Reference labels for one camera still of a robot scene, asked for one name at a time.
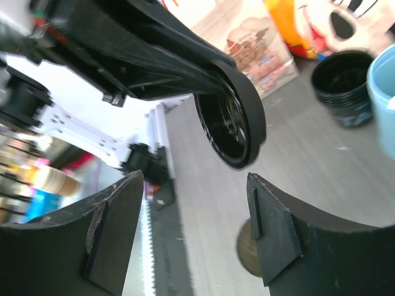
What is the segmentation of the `paper takeout bag orange handles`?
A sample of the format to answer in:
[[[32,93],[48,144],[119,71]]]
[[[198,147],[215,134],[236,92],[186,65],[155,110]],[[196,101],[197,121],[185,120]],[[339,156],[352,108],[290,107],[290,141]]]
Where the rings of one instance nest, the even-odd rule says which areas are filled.
[[[231,56],[261,98],[297,77],[294,59],[263,1],[177,0],[163,5],[195,34]]]

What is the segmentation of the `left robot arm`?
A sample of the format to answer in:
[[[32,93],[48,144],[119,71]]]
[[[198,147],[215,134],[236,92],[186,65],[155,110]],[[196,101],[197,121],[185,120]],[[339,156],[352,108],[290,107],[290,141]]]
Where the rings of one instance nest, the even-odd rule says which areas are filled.
[[[78,120],[129,97],[156,101],[184,94],[224,99],[233,91],[235,62],[195,35],[159,1],[2,1],[1,52],[34,64],[65,67],[100,91],[52,75],[49,92],[1,63],[1,119],[22,131],[51,134],[124,172],[143,172],[152,184],[169,178],[163,157]]]

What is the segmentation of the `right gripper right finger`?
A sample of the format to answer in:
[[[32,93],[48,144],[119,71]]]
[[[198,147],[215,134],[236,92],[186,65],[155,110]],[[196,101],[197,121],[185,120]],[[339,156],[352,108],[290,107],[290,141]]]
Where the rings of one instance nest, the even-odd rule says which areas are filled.
[[[251,236],[272,295],[393,295],[394,226],[340,218],[247,177]]]

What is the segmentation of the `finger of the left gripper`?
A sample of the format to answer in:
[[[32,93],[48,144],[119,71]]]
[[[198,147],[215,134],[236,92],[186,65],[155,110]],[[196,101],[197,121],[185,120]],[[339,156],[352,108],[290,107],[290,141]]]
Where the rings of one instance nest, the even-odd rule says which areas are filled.
[[[226,95],[219,63],[234,61],[157,1],[53,1],[65,64],[105,95]]]

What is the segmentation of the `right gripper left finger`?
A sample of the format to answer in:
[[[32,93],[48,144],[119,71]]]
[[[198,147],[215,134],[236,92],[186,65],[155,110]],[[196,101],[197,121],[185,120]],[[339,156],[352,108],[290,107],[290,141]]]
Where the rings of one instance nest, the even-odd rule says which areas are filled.
[[[1,226],[2,295],[121,295],[143,195],[134,171],[28,223]]]

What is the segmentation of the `black cup lid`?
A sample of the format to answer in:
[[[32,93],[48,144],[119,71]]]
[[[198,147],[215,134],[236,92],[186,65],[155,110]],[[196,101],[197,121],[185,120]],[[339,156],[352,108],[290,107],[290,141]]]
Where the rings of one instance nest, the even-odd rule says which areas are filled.
[[[223,94],[196,94],[197,115],[210,145],[230,167],[252,164],[266,140],[265,112],[251,81],[225,62],[215,61]]]

